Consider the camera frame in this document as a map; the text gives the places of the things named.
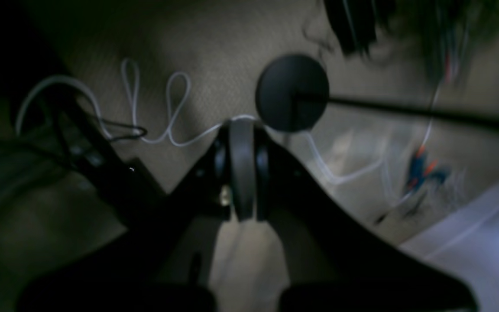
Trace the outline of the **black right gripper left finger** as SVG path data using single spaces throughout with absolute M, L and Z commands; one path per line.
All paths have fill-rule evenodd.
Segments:
M 210 221 L 196 237 L 215 245 L 230 207 L 220 201 L 227 181 L 230 122 L 219 127 L 210 148 L 174 191 L 147 217 L 100 249 L 36 278 L 20 294 L 18 312 L 216 312 L 214 294 L 199 283 L 204 249 L 180 268 L 180 282 L 158 273 L 189 227 Z

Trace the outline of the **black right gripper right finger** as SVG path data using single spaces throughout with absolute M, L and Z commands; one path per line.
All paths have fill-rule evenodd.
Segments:
M 297 273 L 327 282 L 283 291 L 282 312 L 475 312 L 459 279 L 399 251 L 348 215 L 288 150 L 251 119 L 230 122 L 230 187 L 240 221 L 275 229 Z

